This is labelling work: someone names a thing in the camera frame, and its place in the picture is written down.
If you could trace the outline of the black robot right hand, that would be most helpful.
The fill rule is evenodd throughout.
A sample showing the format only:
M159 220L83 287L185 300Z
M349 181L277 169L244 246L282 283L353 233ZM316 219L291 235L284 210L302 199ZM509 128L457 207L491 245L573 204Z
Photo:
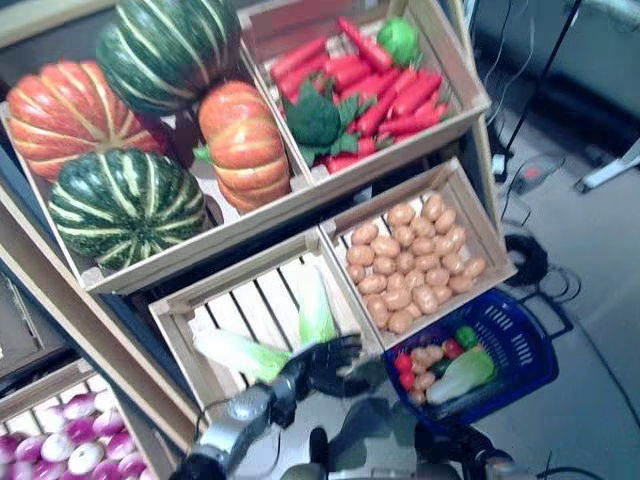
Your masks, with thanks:
M460 464L464 479L484 479L490 459L513 460L508 453L495 448L486 435L468 425L442 433L418 422L414 430L414 448L419 462Z

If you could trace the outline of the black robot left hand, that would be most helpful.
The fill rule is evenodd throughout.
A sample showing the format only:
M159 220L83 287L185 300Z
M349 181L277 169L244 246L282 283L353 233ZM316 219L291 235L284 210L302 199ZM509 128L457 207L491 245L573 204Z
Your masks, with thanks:
M362 353L360 334L352 333L316 343L292 357L281 370L302 401L313 391L335 398L351 398L370 389L359 374L343 373Z

